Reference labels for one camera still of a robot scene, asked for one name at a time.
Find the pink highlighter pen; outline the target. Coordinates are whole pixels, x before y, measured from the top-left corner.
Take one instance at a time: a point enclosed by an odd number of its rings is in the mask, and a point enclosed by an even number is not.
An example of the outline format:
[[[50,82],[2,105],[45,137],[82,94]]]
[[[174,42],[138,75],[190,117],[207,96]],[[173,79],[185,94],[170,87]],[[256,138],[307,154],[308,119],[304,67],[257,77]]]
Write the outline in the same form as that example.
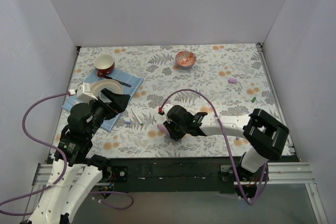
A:
[[[157,128],[158,128],[161,132],[163,132],[164,134],[169,135],[169,132],[168,132],[167,128],[166,128],[164,125],[162,125],[162,124],[158,124],[158,125],[157,125]]]

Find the purple pen cap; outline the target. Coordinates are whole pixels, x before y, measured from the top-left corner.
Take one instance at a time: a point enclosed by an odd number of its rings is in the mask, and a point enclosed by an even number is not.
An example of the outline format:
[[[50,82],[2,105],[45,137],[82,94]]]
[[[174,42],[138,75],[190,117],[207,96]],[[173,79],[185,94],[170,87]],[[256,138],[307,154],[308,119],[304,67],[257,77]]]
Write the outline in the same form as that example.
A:
[[[236,80],[235,78],[229,78],[228,82],[229,82],[229,83],[236,83],[237,80]]]

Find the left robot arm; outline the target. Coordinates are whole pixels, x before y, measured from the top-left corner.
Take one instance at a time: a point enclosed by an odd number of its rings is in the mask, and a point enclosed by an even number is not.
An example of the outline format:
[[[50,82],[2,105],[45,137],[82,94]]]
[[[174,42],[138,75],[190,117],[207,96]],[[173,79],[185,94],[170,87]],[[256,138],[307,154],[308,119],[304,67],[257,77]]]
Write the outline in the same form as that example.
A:
[[[108,89],[103,89],[102,94],[109,102],[86,97],[71,108],[54,154],[47,189],[26,223],[72,223],[95,184],[111,178],[108,159],[99,155],[87,158],[87,154],[103,122],[124,112],[131,97]]]

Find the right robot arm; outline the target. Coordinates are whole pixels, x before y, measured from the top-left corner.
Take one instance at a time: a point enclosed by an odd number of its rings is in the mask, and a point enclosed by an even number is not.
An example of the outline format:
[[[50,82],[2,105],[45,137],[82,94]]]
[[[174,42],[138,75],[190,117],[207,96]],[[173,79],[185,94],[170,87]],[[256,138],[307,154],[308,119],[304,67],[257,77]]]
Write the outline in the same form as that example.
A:
[[[222,135],[245,138],[251,148],[236,165],[241,181],[251,180],[267,161],[281,159],[289,135],[289,129],[262,109],[241,116],[216,117],[206,112],[190,113],[180,105],[167,104],[159,108],[166,117],[163,125],[170,138],[181,140],[184,135]]]

